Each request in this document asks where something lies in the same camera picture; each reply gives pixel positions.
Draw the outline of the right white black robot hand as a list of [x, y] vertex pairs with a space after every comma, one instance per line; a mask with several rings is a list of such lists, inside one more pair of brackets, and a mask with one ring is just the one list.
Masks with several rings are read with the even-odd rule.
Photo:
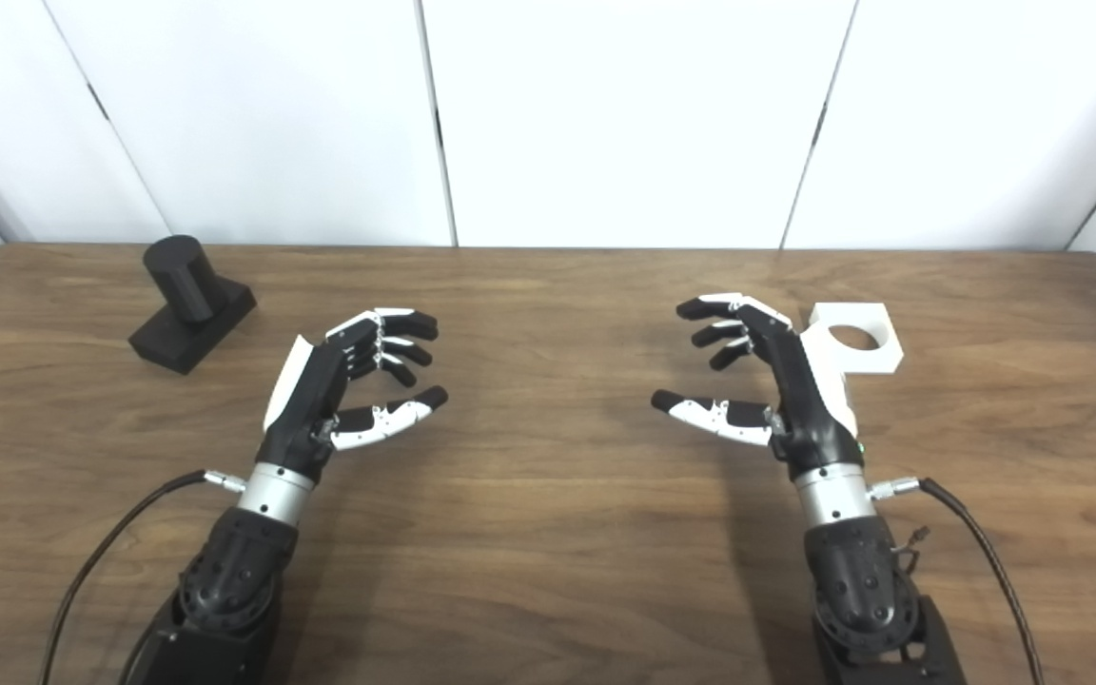
[[750, 356], [767, 364], [779, 401], [770, 406], [660, 389], [652, 407], [723, 439], [770, 447], [794, 479], [836, 464], [864, 465], [844, 374], [825, 352], [804, 342], [791, 318], [742, 292], [696, 296], [680, 302], [675, 313], [687, 321], [712, 320], [690, 342], [697, 349], [721, 345], [710, 359], [713, 370]]

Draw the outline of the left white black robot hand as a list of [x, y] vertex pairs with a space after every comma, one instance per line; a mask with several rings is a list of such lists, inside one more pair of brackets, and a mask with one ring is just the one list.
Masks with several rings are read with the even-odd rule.
[[401, 307], [365, 309], [326, 331], [317, 345], [297, 336], [270, 395], [256, 463], [317, 484], [336, 452], [390, 439], [431, 416], [448, 400], [442, 386], [385, 404], [344, 409], [341, 403], [349, 384], [377, 370], [413, 387], [409, 365], [432, 363], [418, 342], [438, 336], [435, 317]]

